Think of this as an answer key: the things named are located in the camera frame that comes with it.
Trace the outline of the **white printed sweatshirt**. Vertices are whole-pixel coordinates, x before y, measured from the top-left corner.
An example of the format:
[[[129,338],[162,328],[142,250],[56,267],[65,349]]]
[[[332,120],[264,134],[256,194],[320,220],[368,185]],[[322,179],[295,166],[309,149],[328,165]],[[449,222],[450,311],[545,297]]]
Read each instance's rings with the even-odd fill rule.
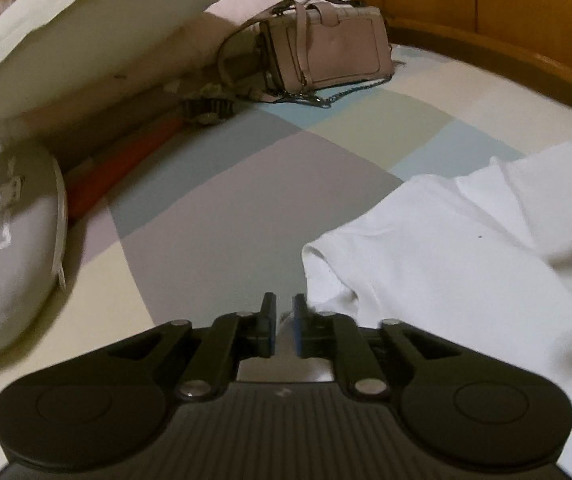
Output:
[[[572,402],[572,140],[421,174],[303,247],[311,307],[397,318],[538,373]],[[572,475],[572,433],[560,463]]]

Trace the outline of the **red folded cloth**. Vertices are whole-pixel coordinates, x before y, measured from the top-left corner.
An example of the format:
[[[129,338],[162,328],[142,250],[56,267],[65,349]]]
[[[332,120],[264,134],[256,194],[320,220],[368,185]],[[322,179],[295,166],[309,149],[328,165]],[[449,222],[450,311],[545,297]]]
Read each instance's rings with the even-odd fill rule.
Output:
[[[67,182],[68,219],[80,221],[112,188],[187,126],[178,114],[161,117],[121,139],[99,162]]]

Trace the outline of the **grey donut cushion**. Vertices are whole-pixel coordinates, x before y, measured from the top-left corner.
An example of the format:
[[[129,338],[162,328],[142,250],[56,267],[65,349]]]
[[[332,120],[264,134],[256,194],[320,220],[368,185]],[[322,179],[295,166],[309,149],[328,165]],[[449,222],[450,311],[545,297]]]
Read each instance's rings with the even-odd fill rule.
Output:
[[[55,157],[22,144],[0,154],[0,353],[62,281],[67,196]]]

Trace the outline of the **pink leather handbag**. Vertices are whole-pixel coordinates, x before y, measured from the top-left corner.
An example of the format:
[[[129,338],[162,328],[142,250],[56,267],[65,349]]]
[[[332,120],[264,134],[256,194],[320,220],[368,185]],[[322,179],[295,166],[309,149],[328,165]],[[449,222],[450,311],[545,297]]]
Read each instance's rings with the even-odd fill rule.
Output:
[[[258,72],[234,76],[228,44],[254,28]],[[216,54],[221,80],[247,101],[327,108],[390,81],[396,70],[385,20],[361,0],[282,0],[240,25]]]

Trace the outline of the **pink floral folded quilt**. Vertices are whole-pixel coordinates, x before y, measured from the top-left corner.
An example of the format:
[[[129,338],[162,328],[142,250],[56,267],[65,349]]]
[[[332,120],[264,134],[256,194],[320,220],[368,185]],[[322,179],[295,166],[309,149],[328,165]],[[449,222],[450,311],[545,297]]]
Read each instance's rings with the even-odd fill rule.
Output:
[[[33,110],[0,119],[0,152],[22,142],[45,145],[65,166],[114,142],[129,130],[216,80],[216,51],[244,21],[282,0],[219,0],[160,44],[106,76]],[[248,53],[251,34],[228,44]]]

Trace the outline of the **striped green white pillow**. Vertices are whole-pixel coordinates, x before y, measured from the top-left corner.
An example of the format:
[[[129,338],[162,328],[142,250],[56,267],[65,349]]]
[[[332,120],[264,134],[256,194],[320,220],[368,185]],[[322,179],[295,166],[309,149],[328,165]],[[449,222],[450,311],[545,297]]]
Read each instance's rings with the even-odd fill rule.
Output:
[[[115,75],[219,0],[16,0],[0,15],[0,119]]]

